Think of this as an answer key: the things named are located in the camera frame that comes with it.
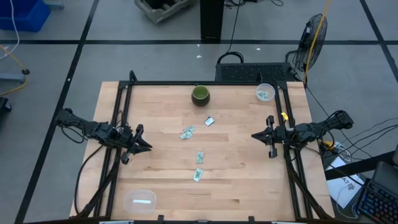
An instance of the gray floor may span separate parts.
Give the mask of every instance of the gray floor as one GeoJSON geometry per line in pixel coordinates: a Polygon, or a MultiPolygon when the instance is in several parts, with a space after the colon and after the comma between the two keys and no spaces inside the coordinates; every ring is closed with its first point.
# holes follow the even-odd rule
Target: gray floor
{"type": "MultiPolygon", "coordinates": [[[[64,1],[53,10],[37,34],[21,32],[25,40],[78,40],[93,0],[64,1]]],[[[324,0],[285,0],[276,7],[266,0],[247,3],[239,10],[235,39],[298,40],[308,19],[321,13],[324,0]]],[[[398,2],[367,0],[386,40],[397,40],[398,2]]],[[[185,40],[200,38],[199,5],[153,25],[131,0],[100,0],[88,40],[185,40]]],[[[224,10],[223,39],[231,36],[236,8],[224,10]]],[[[377,40],[357,0],[334,0],[327,14],[328,40],[377,40]]],[[[1,40],[15,39],[0,30],[1,40]]],[[[233,45],[245,62],[281,62],[295,45],[233,45]]],[[[124,80],[134,70],[139,80],[214,80],[217,58],[228,45],[85,45],[69,89],[65,107],[84,118],[93,117],[101,82],[124,80]]],[[[0,217],[14,222],[55,105],[70,68],[76,45],[20,45],[15,54],[30,68],[27,88],[10,94],[13,105],[0,128],[0,217]]],[[[398,60],[398,46],[390,45],[398,60]]],[[[226,58],[225,62],[237,62],[226,58]]],[[[0,72],[18,72],[10,59],[0,61],[0,72]]],[[[328,113],[346,110],[354,119],[352,136],[398,114],[398,83],[379,45],[326,45],[309,74],[309,88],[328,113]]],[[[10,88],[0,85],[0,90],[10,88]]],[[[326,115],[308,95],[314,121],[326,115]]],[[[343,138],[334,133],[339,141],[343,138]]],[[[372,156],[391,151],[396,132],[365,150],[372,156]]],[[[75,144],[55,132],[25,222],[67,218],[84,144],[75,144]]],[[[366,158],[362,152],[358,158],[366,158]]]]}

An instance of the fan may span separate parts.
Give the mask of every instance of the fan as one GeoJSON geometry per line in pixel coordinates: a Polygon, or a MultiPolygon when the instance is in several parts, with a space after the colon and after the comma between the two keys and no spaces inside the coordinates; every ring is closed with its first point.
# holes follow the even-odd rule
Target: fan
{"type": "Polygon", "coordinates": [[[320,30],[310,56],[311,45],[316,36],[317,29],[321,23],[321,20],[322,20],[322,14],[317,14],[311,17],[311,19],[305,25],[300,43],[298,44],[298,49],[288,52],[286,55],[286,62],[287,62],[288,56],[290,54],[295,53],[295,56],[293,58],[293,63],[295,65],[294,68],[300,70],[301,72],[306,72],[308,57],[311,57],[308,64],[308,69],[310,69],[312,65],[317,61],[319,53],[321,52],[323,42],[326,36],[326,30],[328,27],[328,22],[326,20],[326,17],[324,17],[324,19],[322,20],[322,24],[320,26],[320,30]]]}

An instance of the wooden table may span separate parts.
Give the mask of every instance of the wooden table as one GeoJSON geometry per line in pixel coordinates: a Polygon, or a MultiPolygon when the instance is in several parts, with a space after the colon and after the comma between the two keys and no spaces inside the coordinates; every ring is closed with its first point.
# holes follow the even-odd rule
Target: wooden table
{"type": "MultiPolygon", "coordinates": [[[[117,86],[117,82],[102,84],[95,121],[111,120],[117,86]]],[[[144,125],[143,138],[153,150],[120,165],[112,219],[156,220],[164,215],[165,220],[247,221],[248,216],[256,221],[295,220],[282,146],[277,146],[279,156],[270,159],[269,148],[251,137],[265,129],[270,114],[276,119],[275,100],[260,102],[256,86],[208,88],[209,105],[197,108],[191,102],[193,86],[133,86],[127,121],[133,129],[144,125]],[[216,121],[207,127],[204,121],[209,115],[216,121]],[[181,140],[182,130],[190,125],[196,129],[193,137],[181,140]],[[203,164],[196,164],[197,152],[205,153],[203,164]],[[204,170],[199,183],[192,179],[197,167],[204,170]],[[139,215],[123,209],[124,194],[132,189],[156,193],[155,213],[139,215]]],[[[288,88],[296,123],[311,122],[302,83],[288,83],[288,88]]],[[[308,146],[317,149],[314,142],[308,146]]],[[[97,142],[89,141],[85,158],[97,147],[97,142]]],[[[98,188],[104,152],[95,155],[81,174],[80,210],[98,188]]],[[[320,156],[303,150],[302,159],[309,191],[333,216],[320,156]]],[[[304,217],[302,194],[297,192],[304,217]]]]}

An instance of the white card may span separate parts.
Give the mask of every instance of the white card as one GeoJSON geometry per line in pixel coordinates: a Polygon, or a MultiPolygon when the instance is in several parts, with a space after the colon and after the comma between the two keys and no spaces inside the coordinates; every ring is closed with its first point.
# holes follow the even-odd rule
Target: white card
{"type": "MultiPolygon", "coordinates": [[[[339,167],[346,164],[340,157],[337,157],[331,163],[331,165],[333,167],[339,167]]],[[[351,178],[353,178],[354,180],[358,181],[361,184],[364,184],[364,182],[358,177],[358,175],[352,175],[351,178]]],[[[338,197],[338,204],[342,208],[345,208],[347,204],[351,201],[351,199],[353,199],[355,194],[361,189],[360,185],[358,185],[356,182],[354,182],[348,177],[328,180],[327,183],[329,188],[329,194],[333,198],[333,200],[337,201],[338,194],[340,193],[340,196],[338,197]]]]}

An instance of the green bowl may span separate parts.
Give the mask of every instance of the green bowl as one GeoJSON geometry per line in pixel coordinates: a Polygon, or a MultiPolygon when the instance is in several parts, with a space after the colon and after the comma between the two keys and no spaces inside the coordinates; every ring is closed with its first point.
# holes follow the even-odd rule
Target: green bowl
{"type": "Polygon", "coordinates": [[[196,86],[191,94],[192,103],[197,106],[206,106],[210,101],[210,92],[203,85],[196,86]]]}

